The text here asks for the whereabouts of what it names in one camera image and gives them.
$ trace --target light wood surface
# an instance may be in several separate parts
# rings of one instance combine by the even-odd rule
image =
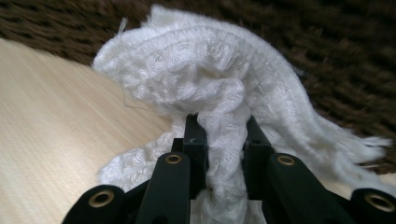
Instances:
[[[0,223],[61,223],[101,166],[169,125],[90,67],[0,39]]]

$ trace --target metal grommet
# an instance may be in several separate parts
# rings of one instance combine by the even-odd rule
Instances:
[[[113,199],[114,199],[114,192],[110,189],[105,189],[93,194],[90,200],[88,201],[88,204],[91,207],[98,208],[111,203]]]
[[[368,193],[364,196],[364,199],[372,207],[379,209],[383,212],[391,213],[396,210],[395,204],[381,195]]]
[[[284,165],[294,165],[296,163],[296,161],[292,157],[289,157],[289,156],[278,156],[277,161],[279,161],[280,163],[282,163]]]
[[[183,159],[181,158],[181,156],[176,155],[176,154],[169,155],[165,158],[166,163],[169,163],[169,164],[178,164],[182,160]]]

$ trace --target white cloth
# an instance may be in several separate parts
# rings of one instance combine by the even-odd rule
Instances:
[[[141,28],[101,48],[93,68],[174,118],[169,133],[106,165],[99,173],[103,184],[129,190],[150,178],[173,138],[183,137],[185,117],[198,113],[207,132],[212,190],[192,204],[191,223],[265,222],[260,204],[247,199],[240,165],[250,115],[276,151],[299,157],[316,175],[396,195],[354,164],[383,156],[381,146],[390,141],[361,139],[319,116],[282,55],[243,28],[154,6]]]

